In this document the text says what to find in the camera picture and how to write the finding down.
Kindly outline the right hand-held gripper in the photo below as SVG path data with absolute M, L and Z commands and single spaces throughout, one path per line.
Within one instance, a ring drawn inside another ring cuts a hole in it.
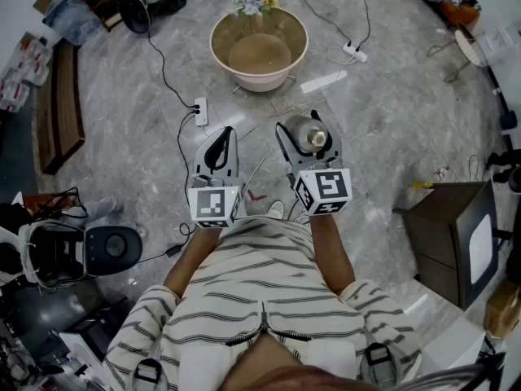
M 303 157 L 287 127 L 280 122 L 275 126 L 282 154 L 291 166 L 291 188 L 309 216 L 340 213 L 352 200 L 350 170 L 341 158 L 341 137 L 327 115 L 313 109 L 311 117 L 328 132 L 325 146 L 315 156 Z

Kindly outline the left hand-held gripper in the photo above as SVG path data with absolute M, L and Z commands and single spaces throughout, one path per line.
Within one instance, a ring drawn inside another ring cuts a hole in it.
M 225 229 L 235 222 L 243 198 L 237 134 L 227 126 L 211 134 L 198 148 L 193 187 L 188 190 L 192 222 L 201 229 Z

